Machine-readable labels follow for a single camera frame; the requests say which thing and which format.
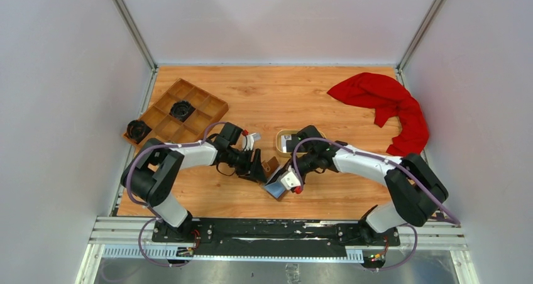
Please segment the brown leather card holder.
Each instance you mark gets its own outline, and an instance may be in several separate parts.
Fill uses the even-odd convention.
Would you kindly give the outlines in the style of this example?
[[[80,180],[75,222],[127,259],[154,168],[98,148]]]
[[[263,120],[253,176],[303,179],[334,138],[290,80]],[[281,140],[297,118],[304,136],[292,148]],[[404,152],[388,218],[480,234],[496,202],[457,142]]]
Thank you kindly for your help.
[[[281,201],[287,193],[292,192],[294,189],[293,187],[286,186],[281,182],[284,174],[289,169],[289,165],[290,162],[288,160],[280,165],[268,179],[267,183],[264,183],[261,186],[269,196],[273,197],[277,201]]]

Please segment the beige oval tray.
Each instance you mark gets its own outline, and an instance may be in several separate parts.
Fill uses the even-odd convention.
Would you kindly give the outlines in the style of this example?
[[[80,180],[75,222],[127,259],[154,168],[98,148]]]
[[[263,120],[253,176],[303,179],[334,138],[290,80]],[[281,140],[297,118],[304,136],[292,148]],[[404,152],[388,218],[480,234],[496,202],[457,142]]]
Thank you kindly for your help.
[[[311,133],[306,133],[304,129],[283,129],[279,131],[275,138],[275,147],[279,156],[289,158],[294,152],[294,147],[301,139],[308,137],[321,137],[325,135],[320,130],[311,130]]]

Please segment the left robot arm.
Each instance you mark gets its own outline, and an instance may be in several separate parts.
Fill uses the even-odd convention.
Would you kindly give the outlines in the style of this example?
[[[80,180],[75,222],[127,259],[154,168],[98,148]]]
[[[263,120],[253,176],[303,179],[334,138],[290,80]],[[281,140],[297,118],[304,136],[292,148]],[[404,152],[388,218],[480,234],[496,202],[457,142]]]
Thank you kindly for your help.
[[[254,147],[259,133],[229,122],[222,123],[219,133],[209,134],[209,125],[199,141],[169,143],[149,139],[124,170],[121,184],[130,200],[147,207],[156,220],[178,242],[192,235],[192,214],[172,195],[172,187],[181,169],[218,166],[234,169],[237,177],[265,183],[267,175],[261,164],[261,151]]]

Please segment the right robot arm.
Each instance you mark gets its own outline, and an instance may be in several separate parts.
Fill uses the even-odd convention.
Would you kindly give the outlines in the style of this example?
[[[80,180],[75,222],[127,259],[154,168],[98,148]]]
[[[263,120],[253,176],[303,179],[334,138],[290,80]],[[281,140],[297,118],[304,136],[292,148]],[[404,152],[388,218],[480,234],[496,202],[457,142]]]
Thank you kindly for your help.
[[[384,232],[403,224],[423,226],[449,197],[419,154],[401,157],[363,151],[342,141],[329,141],[313,125],[291,140],[296,143],[295,150],[304,154],[293,154],[263,188],[277,200],[287,192],[299,194],[305,176],[318,170],[359,175],[382,184],[391,201],[374,206],[358,221],[358,235],[366,244],[376,244]]]

